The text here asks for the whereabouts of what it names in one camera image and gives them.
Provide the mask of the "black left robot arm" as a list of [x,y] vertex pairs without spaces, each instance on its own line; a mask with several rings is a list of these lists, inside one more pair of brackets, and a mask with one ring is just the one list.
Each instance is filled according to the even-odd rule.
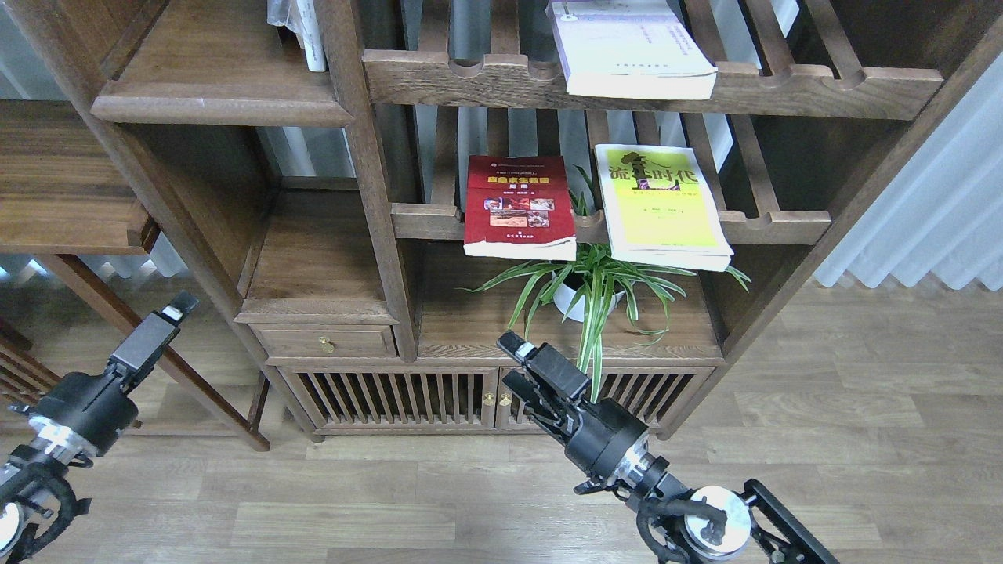
[[128,395],[154,369],[198,299],[183,291],[151,312],[111,354],[102,374],[71,372],[36,406],[16,401],[36,436],[12,450],[2,467],[2,554],[20,563],[39,553],[89,513],[90,499],[76,497],[65,475],[90,468],[133,424],[139,410]]

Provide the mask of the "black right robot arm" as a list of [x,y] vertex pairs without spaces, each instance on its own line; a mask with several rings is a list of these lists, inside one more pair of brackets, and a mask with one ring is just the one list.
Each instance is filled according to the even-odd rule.
[[757,479],[740,493],[692,489],[648,449],[647,425],[612,399],[593,403],[590,379],[548,344],[506,332],[498,347],[520,368],[504,383],[531,420],[561,443],[586,475],[578,495],[609,492],[636,515],[639,535],[660,563],[722,563],[755,542],[770,563],[834,563],[835,557]]

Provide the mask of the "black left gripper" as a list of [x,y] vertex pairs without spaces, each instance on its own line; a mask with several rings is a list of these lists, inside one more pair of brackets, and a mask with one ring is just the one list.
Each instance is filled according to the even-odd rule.
[[147,315],[111,354],[108,376],[66,374],[29,415],[37,432],[30,446],[64,464],[78,454],[103,457],[139,413],[126,395],[129,385],[139,385],[153,371],[197,305],[196,296],[180,292]]

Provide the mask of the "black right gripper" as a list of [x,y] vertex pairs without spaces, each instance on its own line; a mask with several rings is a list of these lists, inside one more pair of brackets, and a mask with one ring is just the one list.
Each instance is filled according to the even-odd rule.
[[614,488],[624,481],[622,460],[647,425],[611,399],[588,401],[590,378],[548,343],[537,347],[509,330],[497,346],[529,371],[501,378],[501,428],[547,432],[587,475],[583,488]]

